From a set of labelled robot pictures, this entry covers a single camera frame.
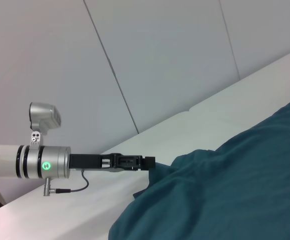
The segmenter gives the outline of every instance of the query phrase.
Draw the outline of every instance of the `silver metal joint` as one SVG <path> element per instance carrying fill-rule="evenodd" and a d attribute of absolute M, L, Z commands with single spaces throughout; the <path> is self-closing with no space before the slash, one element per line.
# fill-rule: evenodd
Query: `silver metal joint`
<path fill-rule="evenodd" d="M 49 196 L 51 192 L 51 178 L 45 178 L 44 196 Z"/>

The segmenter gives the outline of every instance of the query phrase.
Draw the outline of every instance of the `teal blanket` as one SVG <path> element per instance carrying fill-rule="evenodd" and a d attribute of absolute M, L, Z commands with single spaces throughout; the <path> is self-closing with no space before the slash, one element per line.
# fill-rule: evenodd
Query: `teal blanket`
<path fill-rule="evenodd" d="M 216 151 L 149 171 L 110 240 L 290 240 L 290 103 Z"/>

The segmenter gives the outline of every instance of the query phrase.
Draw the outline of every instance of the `green led light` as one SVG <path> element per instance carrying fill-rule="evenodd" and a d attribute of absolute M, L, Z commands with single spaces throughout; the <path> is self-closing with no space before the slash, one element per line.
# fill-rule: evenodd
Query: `green led light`
<path fill-rule="evenodd" d="M 41 165 L 41 167 L 44 169 L 44 170 L 49 170 L 51 168 L 51 164 L 48 162 L 48 161 L 45 161 L 43 162 L 43 164 Z"/>

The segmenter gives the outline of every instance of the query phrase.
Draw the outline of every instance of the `wall seam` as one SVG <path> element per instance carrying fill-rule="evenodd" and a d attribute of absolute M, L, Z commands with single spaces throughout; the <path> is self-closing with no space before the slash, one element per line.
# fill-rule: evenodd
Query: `wall seam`
<path fill-rule="evenodd" d="M 225 20 L 225 16 L 224 16 L 224 12 L 223 12 L 223 8 L 222 8 L 221 0 L 218 0 L 218 2 L 219 2 L 221 15 L 223 17 L 223 21 L 224 21 L 225 28 L 226 28 L 226 32 L 227 32 L 227 37 L 228 37 L 228 41 L 229 41 L 229 45 L 230 45 L 230 49 L 231 49 L 231 54 L 233 55 L 233 58 L 234 58 L 234 63 L 235 63 L 235 66 L 236 66 L 236 71 L 237 71 L 238 79 L 239 80 L 242 80 L 242 78 L 240 76 L 239 67 L 237 66 L 237 63 L 236 63 L 236 59 L 235 59 L 235 55 L 234 55 L 234 50 L 233 50 L 233 46 L 232 46 L 232 42 L 231 42 L 231 38 L 230 38 L 230 33 L 229 33 L 229 30 L 228 30 L 228 27 L 227 27 L 227 23 L 226 23 L 226 20 Z"/>
<path fill-rule="evenodd" d="M 85 8 L 86 8 L 86 10 L 87 10 L 87 13 L 88 13 L 88 15 L 89 15 L 90 21 L 91 21 L 91 23 L 93 24 L 93 27 L 94 27 L 95 32 L 96 32 L 96 34 L 97 34 L 98 40 L 99 40 L 99 42 L 100 42 L 100 45 L 101 45 L 101 47 L 102 47 L 102 49 L 103 49 L 103 51 L 104 51 L 104 54 L 105 54 L 105 56 L 106 56 L 106 58 L 107 58 L 107 62 L 108 62 L 108 64 L 109 64 L 109 67 L 110 67 L 110 69 L 111 69 L 111 72 L 112 72 L 113 75 L 114 75 L 114 78 L 115 78 L 115 80 L 116 80 L 116 83 L 117 83 L 118 88 L 119 88 L 119 91 L 120 91 L 120 94 L 121 94 L 121 96 L 123 97 L 123 100 L 124 100 L 125 105 L 126 105 L 126 107 L 127 107 L 128 113 L 129 113 L 129 115 L 130 115 L 130 117 L 131 117 L 131 120 L 133 121 L 133 124 L 134 124 L 134 126 L 135 126 L 136 132 L 137 132 L 137 134 L 140 134 L 140 132 L 139 132 L 137 126 L 136 126 L 136 123 L 135 123 L 135 121 L 134 121 L 134 118 L 133 118 L 133 115 L 132 115 L 132 113 L 131 113 L 131 110 L 130 110 L 130 108 L 129 108 L 129 105 L 127 104 L 127 101 L 126 101 L 125 96 L 124 96 L 124 94 L 123 94 L 123 91 L 122 91 L 121 85 L 120 85 L 120 83 L 119 83 L 119 80 L 117 79 L 117 76 L 116 76 L 115 70 L 114 70 L 113 65 L 112 65 L 112 63 L 111 63 L 111 60 L 110 60 L 109 56 L 107 55 L 107 52 L 106 52 L 106 50 L 105 50 L 105 47 L 104 47 L 104 45 L 103 45 L 103 42 L 102 42 L 101 37 L 100 37 L 100 35 L 99 35 L 99 32 L 97 31 L 97 28 L 96 28 L 95 23 L 94 23 L 94 21 L 93 21 L 93 18 L 92 18 L 91 12 L 90 12 L 90 10 L 89 10 L 89 7 L 88 7 L 87 4 L 86 4 L 86 0 L 83 0 L 83 2 L 84 2 L 84 5 L 85 5 Z"/>

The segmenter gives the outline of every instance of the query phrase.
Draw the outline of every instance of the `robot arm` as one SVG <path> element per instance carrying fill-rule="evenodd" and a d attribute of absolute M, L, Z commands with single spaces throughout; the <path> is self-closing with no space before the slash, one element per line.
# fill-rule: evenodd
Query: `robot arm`
<path fill-rule="evenodd" d="M 72 154 L 69 146 L 44 146 L 42 135 L 61 126 L 56 107 L 32 102 L 29 107 L 30 145 L 0 145 L 0 177 L 46 179 L 44 195 L 53 193 L 51 178 L 69 178 L 70 169 L 94 171 L 137 171 L 155 167 L 155 157 L 141 155 Z"/>

